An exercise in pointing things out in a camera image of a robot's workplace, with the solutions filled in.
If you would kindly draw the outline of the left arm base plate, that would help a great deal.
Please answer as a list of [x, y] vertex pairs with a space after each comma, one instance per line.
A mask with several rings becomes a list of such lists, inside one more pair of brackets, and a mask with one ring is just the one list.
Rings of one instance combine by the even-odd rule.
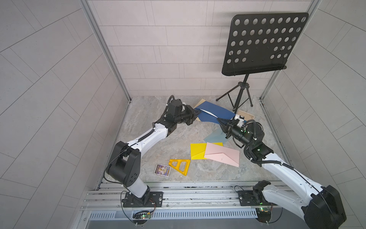
[[133, 194], [127, 193], [122, 199], [124, 208], [153, 208], [161, 207], [163, 201], [163, 192], [149, 192], [142, 198], [138, 198]]

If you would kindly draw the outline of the kraft tan envelope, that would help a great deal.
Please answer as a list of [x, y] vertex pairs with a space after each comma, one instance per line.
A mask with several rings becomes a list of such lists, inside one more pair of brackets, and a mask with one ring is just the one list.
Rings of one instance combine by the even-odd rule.
[[199, 105], [201, 105], [202, 103], [204, 103], [206, 100], [205, 99], [201, 99], [195, 106], [194, 108], [197, 108]]

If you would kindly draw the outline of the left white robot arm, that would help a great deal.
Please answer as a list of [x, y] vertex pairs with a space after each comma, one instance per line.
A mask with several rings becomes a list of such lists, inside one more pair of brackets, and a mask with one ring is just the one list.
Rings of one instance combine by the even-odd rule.
[[152, 128], [142, 136], [127, 143], [116, 143], [104, 173], [124, 186], [136, 198], [147, 200], [150, 188], [139, 178], [142, 157], [155, 144], [174, 132], [177, 125], [191, 125], [200, 112], [183, 104], [179, 99], [173, 100], [166, 105], [162, 116], [153, 123]]

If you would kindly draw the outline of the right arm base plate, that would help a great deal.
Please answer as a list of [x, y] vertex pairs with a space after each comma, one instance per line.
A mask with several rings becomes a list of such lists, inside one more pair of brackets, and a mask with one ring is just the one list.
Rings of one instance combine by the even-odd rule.
[[271, 203], [256, 200], [252, 190], [237, 190], [240, 206], [271, 206]]

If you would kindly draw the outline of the navy blue envelope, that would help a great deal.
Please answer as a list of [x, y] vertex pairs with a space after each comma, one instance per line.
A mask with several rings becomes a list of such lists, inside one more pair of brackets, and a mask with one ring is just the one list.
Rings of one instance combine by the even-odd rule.
[[236, 115], [232, 111], [212, 104], [208, 101], [205, 101], [195, 109], [201, 110], [201, 113], [197, 117], [201, 122], [211, 122], [219, 124], [217, 120], [218, 118], [233, 120]]

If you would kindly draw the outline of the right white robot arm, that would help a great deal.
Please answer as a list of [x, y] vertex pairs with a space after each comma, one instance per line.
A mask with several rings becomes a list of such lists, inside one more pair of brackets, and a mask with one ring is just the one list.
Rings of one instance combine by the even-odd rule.
[[342, 199], [333, 186], [327, 187], [306, 177], [287, 164], [263, 143], [263, 127], [255, 120], [238, 126], [238, 119], [217, 119], [226, 138], [243, 149], [245, 157], [283, 181], [295, 194], [277, 189], [269, 181], [253, 187], [257, 203], [268, 202], [280, 206], [305, 221], [311, 229], [338, 229], [347, 220]]

